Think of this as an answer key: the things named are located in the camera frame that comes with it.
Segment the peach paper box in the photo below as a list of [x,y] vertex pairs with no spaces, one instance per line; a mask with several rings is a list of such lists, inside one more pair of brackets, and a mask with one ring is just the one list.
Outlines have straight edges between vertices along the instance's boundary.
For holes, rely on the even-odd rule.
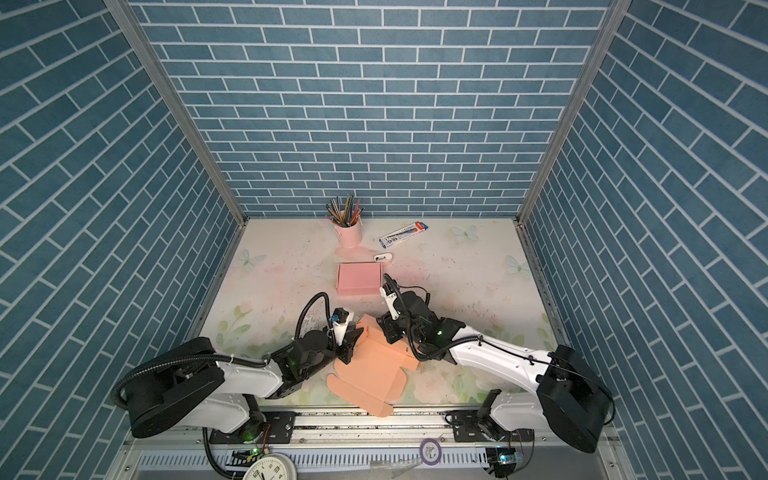
[[376,319],[363,315],[358,322],[363,334],[356,342],[352,360],[334,362],[327,386],[336,396],[376,417],[390,416],[407,382],[405,370],[415,371],[419,361],[401,339],[389,344]]

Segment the pink paper box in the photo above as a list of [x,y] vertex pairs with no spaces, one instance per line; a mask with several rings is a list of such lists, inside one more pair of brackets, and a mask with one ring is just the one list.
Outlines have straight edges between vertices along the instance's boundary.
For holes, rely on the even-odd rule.
[[378,295],[382,275],[382,265],[377,262],[340,263],[336,291],[340,296]]

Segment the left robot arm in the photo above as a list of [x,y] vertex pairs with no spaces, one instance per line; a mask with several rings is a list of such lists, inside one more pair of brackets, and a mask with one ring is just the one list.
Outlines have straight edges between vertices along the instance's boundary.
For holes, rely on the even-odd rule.
[[198,337],[131,370],[110,398],[128,412],[136,438],[180,425],[248,442],[266,426],[259,398],[287,397],[333,361],[349,363],[363,335],[354,326],[338,343],[331,328],[311,330],[263,360],[217,352],[209,338]]

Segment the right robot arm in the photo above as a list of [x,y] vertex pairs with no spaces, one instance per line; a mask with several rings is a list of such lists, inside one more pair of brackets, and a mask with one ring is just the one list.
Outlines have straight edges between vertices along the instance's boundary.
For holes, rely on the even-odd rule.
[[439,317],[417,294],[383,287],[388,312],[377,319],[388,342],[404,339],[417,360],[446,361],[512,383],[530,394],[522,400],[499,389],[488,392],[477,413],[490,437],[547,427],[585,453],[597,449],[615,412],[612,394],[576,350],[533,350],[486,336],[465,323]]

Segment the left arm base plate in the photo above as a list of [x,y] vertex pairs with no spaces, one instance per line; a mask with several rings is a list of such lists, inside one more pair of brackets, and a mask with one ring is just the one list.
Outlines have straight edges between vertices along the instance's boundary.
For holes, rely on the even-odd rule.
[[209,442],[214,445],[253,444],[285,445],[291,442],[295,426],[294,411],[267,411],[263,413],[264,420],[248,420],[232,433],[224,433],[213,429],[209,434]]

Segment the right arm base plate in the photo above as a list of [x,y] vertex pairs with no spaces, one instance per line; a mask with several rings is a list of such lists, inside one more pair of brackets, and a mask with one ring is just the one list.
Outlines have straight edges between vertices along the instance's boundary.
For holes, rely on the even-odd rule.
[[457,443],[478,442],[530,442],[531,429],[504,430],[489,415],[479,416],[478,410],[451,410],[443,415]]

